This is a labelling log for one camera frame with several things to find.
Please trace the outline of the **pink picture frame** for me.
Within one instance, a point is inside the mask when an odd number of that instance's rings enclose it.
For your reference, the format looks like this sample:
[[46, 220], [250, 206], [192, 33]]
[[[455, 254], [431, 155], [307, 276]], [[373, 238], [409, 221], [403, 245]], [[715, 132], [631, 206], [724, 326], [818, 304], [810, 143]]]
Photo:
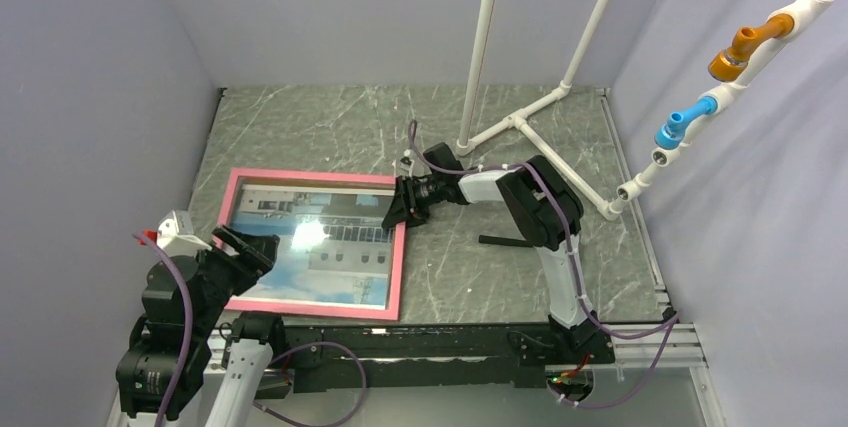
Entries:
[[385, 175], [233, 169], [219, 223], [279, 245], [271, 271], [228, 309], [397, 320], [405, 226], [382, 227], [393, 190]]

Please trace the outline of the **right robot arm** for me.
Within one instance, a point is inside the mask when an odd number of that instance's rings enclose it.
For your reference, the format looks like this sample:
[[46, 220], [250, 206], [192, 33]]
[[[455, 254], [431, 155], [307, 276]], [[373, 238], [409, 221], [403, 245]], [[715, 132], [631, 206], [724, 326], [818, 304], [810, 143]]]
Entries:
[[471, 170], [463, 168], [447, 144], [439, 143], [422, 152], [420, 160], [430, 173], [395, 178], [382, 228], [422, 225], [430, 207], [441, 202], [504, 204], [524, 243], [541, 260], [553, 353], [564, 362], [583, 354], [597, 357], [595, 350], [608, 345], [609, 335], [600, 328], [582, 273], [579, 234], [584, 208], [548, 159], [539, 155], [519, 165]]

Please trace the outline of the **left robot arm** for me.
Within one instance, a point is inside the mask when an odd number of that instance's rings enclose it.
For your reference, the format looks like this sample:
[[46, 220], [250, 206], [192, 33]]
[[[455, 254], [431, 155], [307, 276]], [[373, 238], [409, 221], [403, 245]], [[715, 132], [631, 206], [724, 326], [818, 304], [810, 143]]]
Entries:
[[148, 271], [144, 312], [115, 376], [122, 412], [132, 426], [242, 426], [268, 367], [279, 364], [289, 342], [280, 316], [245, 311], [231, 326], [222, 357], [223, 379], [208, 414], [200, 412], [204, 374], [212, 360], [210, 337], [232, 297], [268, 274], [280, 238], [221, 225], [218, 245], [175, 235], [162, 248], [156, 234], [135, 239], [158, 262]]

